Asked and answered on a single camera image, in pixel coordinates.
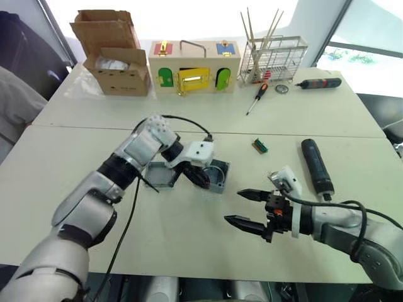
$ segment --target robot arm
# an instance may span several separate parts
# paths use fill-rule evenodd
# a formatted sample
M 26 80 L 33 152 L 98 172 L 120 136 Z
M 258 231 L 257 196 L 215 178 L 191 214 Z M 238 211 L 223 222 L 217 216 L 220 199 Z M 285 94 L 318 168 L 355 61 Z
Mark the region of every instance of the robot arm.
M 291 184 L 290 187 L 293 187 L 292 183 L 283 180 L 286 185 Z M 288 198 L 295 200 L 289 193 Z M 225 219 L 245 232 L 262 236 L 267 242 L 271 242 L 274 232 L 291 231 L 296 218 L 299 221 L 300 233 L 311 235 L 314 240 L 348 255 L 352 253 L 360 234 L 362 215 L 358 210 L 302 205 L 295 211 L 295 203 L 290 203 L 286 197 L 277 195 L 274 191 L 246 189 L 239 191 L 238 194 L 250 200 L 266 202 L 267 225 L 237 215 L 226 216 Z M 401 291 L 403 290 L 402 246 L 401 228 L 390 223 L 367 219 L 364 240 L 356 253 L 355 262 L 361 264 L 368 277 L 377 286 Z
M 113 204 L 136 177 L 142 179 L 141 172 L 158 153 L 171 167 L 189 160 L 209 165 L 212 143 L 203 144 L 208 148 L 192 157 L 162 116 L 148 118 L 59 205 L 50 234 L 21 263 L 0 301 L 73 301 L 82 296 L 88 248 L 101 243 L 113 227 Z

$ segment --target cardboard box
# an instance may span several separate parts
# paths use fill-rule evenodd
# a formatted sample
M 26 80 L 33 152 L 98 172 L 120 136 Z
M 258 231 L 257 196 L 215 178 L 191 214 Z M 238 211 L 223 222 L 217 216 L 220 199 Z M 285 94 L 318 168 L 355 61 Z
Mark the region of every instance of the cardboard box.
M 114 10 L 78 11 L 73 32 L 86 53 L 99 53 L 101 47 L 141 49 L 130 13 Z
M 97 69 L 95 63 L 102 55 L 129 64 L 127 70 Z M 102 91 L 113 96 L 146 96 L 150 86 L 145 51 L 132 48 L 101 48 L 99 54 L 92 53 L 83 63 L 94 75 Z

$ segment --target gray sleeve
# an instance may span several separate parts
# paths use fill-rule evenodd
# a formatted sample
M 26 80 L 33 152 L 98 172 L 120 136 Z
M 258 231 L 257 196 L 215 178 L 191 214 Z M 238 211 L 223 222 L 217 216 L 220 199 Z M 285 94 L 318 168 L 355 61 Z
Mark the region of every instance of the gray sleeve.
M 46 104 L 46 99 L 28 84 L 0 67 L 0 113 L 10 123 L 31 123 Z

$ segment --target white table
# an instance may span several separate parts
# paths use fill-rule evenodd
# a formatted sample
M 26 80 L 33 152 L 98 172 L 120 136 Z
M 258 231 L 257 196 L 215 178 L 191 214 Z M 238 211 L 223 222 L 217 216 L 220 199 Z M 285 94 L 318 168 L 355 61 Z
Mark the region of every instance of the white table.
M 0 263 L 18 265 L 50 230 L 57 205 L 97 169 L 128 130 L 31 126 L 0 168 Z M 180 133 L 183 141 L 201 133 Z M 141 185 L 133 222 L 113 272 L 296 282 L 370 282 L 348 255 L 290 232 L 273 243 L 230 226 L 224 215 L 264 221 L 263 204 L 241 198 L 240 189 L 270 190 L 269 171 L 288 164 L 314 199 L 300 142 L 292 135 L 260 135 L 269 153 L 259 155 L 256 135 L 215 135 L 216 158 L 230 162 L 223 195 L 194 187 L 181 176 L 160 194 Z M 403 221 L 403 165 L 382 138 L 313 137 L 336 189 L 334 200 L 355 199 Z M 134 186 L 117 205 L 118 220 L 106 240 L 90 249 L 90 271 L 105 272 L 128 218 Z
M 191 118 L 217 133 L 378 137 L 385 135 L 346 81 L 335 89 L 302 90 L 304 79 L 342 77 L 339 72 L 299 69 L 287 94 L 271 86 L 249 116 L 257 85 L 232 94 L 156 94 L 147 97 L 105 96 L 94 77 L 77 65 L 54 94 L 34 125 L 132 129 L 142 118 L 159 114 Z M 176 131 L 194 126 L 173 121 Z

